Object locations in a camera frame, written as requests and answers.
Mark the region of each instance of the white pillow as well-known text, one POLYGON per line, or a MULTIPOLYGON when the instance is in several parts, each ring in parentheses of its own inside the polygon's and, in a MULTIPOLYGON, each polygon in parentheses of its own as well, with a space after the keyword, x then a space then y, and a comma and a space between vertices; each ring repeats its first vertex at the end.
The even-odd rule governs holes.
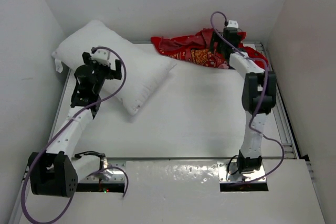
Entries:
MULTIPOLYGON (((52 56, 63 61, 72 70, 76 70, 77 67, 83 65, 82 53, 91 52, 91 48, 97 46, 113 49, 125 63, 126 83, 116 97, 131 115, 137 113, 147 98, 176 65, 176 62, 169 57, 142 51, 98 20, 89 22, 85 27, 70 35, 52 53, 52 56)), ((112 69, 114 69, 115 59, 116 57, 111 54, 112 69)), ((120 80, 107 80, 103 87, 108 92, 113 93, 120 84, 120 80)))

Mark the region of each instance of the robotic arm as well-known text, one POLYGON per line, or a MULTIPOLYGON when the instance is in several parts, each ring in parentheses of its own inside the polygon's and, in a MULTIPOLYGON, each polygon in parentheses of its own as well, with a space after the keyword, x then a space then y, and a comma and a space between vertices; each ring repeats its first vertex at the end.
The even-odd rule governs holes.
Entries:
MULTIPOLYGON (((121 80, 121 62, 116 60, 115 70, 111 70, 110 52, 103 49, 98 49, 93 55, 84 52, 82 57, 84 65, 75 71, 76 86, 71 97, 71 108, 62 127, 69 120, 73 121, 47 148, 32 170, 30 184, 34 194, 71 197, 78 181, 105 168, 105 155, 97 152, 75 155, 79 159, 71 161, 82 132, 95 118, 100 104, 84 110, 75 119, 73 117, 83 107, 100 100, 99 93, 105 80, 121 80)), ((31 154, 29 166, 37 154, 31 154)))
MULTIPOLYGON (((241 37, 238 35, 238 23, 236 21, 229 20, 221 35, 235 47, 238 47, 241 41, 241 37)), ((230 66, 236 69, 241 77, 245 79, 241 97, 243 108, 246 112, 245 136, 239 150, 237 167, 239 173, 250 173, 259 170, 261 167, 261 140, 263 138, 263 134, 251 128, 262 133, 264 131, 266 117, 276 104, 276 75, 274 72, 268 72, 265 96, 250 128, 250 120, 261 99, 265 71, 258 67, 252 60, 249 60, 247 53, 242 52, 244 55, 242 56, 234 52, 233 48, 222 41, 217 33, 214 32, 210 45, 212 52, 214 52, 215 43, 217 43, 217 51, 221 53, 230 66)))

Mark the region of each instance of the red cloth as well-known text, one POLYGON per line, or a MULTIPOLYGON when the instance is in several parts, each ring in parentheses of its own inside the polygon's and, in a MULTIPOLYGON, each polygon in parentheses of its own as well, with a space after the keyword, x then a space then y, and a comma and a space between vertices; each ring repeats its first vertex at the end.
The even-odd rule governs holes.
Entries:
MULTIPOLYGON (((189 61, 206 67, 228 68, 228 64, 221 54, 217 52, 212 54, 209 51, 213 31, 214 30, 212 28, 203 29, 195 35, 182 36, 172 39, 152 37, 151 42, 161 55, 169 56, 178 60, 189 61)), ((245 39, 245 32, 240 32, 238 34, 241 35, 242 40, 245 39)), ((267 59, 253 48, 244 47, 243 44, 239 44, 239 47, 244 48, 249 57, 261 58, 268 63, 267 59)), ((256 64, 264 68, 264 65, 260 61, 256 61, 256 64)))

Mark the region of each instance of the red fabric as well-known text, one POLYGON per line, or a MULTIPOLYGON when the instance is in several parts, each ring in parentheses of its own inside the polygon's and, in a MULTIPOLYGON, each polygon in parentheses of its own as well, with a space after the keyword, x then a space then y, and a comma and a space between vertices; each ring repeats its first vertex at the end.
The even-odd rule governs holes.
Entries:
MULTIPOLYGON (((228 68, 228 64, 224 57, 219 53, 212 54, 209 51, 209 45, 213 33, 213 29, 203 29, 195 35, 182 36, 172 39, 165 39, 161 37, 152 37, 151 42, 154 44, 156 50, 161 55, 169 56, 174 59, 189 61, 197 65, 213 67, 213 68, 228 68)), ((246 33, 239 32, 242 40, 245 39, 246 33)), ((240 48, 244 48, 251 58, 261 58, 266 62, 266 58, 250 47, 244 47, 239 44, 240 48)), ((264 68, 260 61, 256 64, 264 68)))

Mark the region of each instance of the table surface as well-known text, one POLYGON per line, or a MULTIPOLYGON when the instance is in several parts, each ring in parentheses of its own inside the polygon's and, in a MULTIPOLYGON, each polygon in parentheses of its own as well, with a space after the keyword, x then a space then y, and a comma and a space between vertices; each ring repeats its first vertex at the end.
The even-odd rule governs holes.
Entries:
MULTIPOLYGON (((152 44, 137 46, 156 53, 152 44)), ((75 83, 72 72, 55 133, 68 114, 75 83)), ((92 150, 116 158, 236 155, 244 139, 246 121, 241 102, 243 84, 235 70, 178 61, 137 115, 130 116, 116 98, 102 103, 95 120, 83 132, 75 153, 92 150)), ((101 92, 102 98, 107 95, 101 92)), ((280 139, 273 113, 267 118, 265 134, 280 139)), ((263 140, 262 154, 279 157, 281 150, 276 143, 263 140)))
MULTIPOLYGON (((278 160, 264 160, 271 170, 278 160)), ((76 193, 61 223, 322 224, 304 160, 285 160, 267 177, 269 191, 220 193, 216 161, 127 162, 129 191, 76 193)), ((38 221, 55 218, 68 199, 36 196, 27 208, 38 221)), ((20 224, 28 223, 22 215, 20 224)))

